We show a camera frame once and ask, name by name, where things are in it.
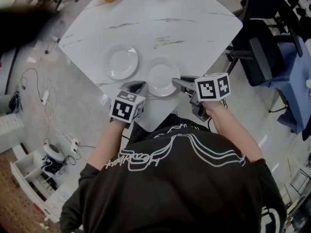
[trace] white table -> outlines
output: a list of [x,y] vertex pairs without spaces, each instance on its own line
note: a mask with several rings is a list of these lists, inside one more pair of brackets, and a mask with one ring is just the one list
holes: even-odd
[[[181,75],[202,76],[242,28],[242,23],[216,0],[93,0],[59,43],[62,51],[104,93],[114,97],[122,83],[143,80],[144,65],[153,57],[176,61]],[[123,81],[108,78],[106,51],[116,44],[138,51],[138,72]],[[137,123],[151,132],[185,98],[148,97]]]

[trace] black t-shirt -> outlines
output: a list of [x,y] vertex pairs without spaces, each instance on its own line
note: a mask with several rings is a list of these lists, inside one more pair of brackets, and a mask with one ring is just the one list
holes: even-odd
[[151,133],[98,171],[86,165],[63,233],[282,232],[286,209],[265,160],[197,125]]

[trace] white cabinet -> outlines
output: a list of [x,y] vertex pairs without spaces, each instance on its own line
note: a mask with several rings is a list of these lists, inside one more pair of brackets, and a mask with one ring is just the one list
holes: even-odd
[[24,124],[18,114],[0,117],[0,153],[19,145],[24,136]]
[[62,206],[72,195],[73,189],[64,183],[55,191],[42,180],[43,155],[33,151],[20,160],[10,163],[12,174],[27,197],[53,222],[59,221]]

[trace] white plate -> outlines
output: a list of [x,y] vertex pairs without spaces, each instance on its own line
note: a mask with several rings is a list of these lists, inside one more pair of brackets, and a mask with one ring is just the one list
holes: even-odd
[[137,52],[131,45],[111,47],[104,57],[104,70],[108,77],[123,80],[131,76],[138,66]]
[[144,68],[145,80],[148,91],[157,97],[172,94],[176,87],[172,78],[180,78],[180,73],[175,62],[167,57],[156,57],[147,62]]

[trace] blue table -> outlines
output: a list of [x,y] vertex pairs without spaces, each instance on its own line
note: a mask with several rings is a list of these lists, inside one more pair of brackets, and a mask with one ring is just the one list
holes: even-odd
[[310,89],[306,80],[311,79],[311,57],[305,43],[299,37],[303,51],[300,58],[294,43],[279,43],[284,58],[285,69],[263,85],[282,91],[288,101],[290,110],[278,118],[278,122],[290,127],[296,134],[303,131],[311,115]]

